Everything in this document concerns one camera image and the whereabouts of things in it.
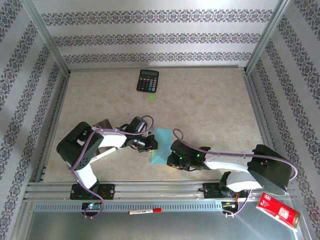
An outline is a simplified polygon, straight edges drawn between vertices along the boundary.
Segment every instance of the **red marker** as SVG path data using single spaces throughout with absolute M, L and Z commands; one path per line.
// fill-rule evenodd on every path
M 161 208 L 150 208 L 150 209 L 140 209 L 140 210 L 130 210 L 129 214 L 151 214 L 151 213 L 161 213 Z

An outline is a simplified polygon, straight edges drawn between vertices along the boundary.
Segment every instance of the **teal sticky note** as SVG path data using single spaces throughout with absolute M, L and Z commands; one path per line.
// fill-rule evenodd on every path
M 158 150 L 152 152 L 151 164 L 166 165 L 171 154 L 172 129 L 155 128 L 153 134 L 158 142 Z

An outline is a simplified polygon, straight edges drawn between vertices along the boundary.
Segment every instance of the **patterned wallpaper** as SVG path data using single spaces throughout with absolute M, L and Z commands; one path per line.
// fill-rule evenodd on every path
M 298 168 L 312 239 L 320 239 L 319 19 L 319 1 L 292 1 L 251 73 L 273 144 Z
M 244 67 L 278 0 L 36 0 L 71 70 Z
M 65 79 L 19 1 L 0 0 L 0 240 L 10 239 Z

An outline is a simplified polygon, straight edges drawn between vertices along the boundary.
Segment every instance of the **black calculator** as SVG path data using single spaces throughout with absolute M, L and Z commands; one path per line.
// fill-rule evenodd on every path
M 146 93 L 155 93 L 157 91 L 159 81 L 159 72 L 153 70 L 140 70 L 138 85 L 136 90 Z

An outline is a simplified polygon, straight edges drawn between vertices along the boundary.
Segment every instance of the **red box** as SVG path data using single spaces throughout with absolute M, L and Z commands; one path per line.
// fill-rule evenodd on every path
M 300 213 L 274 197 L 263 193 L 256 208 L 286 225 L 288 228 L 291 228 L 293 231 L 298 231 L 297 227 L 300 220 Z

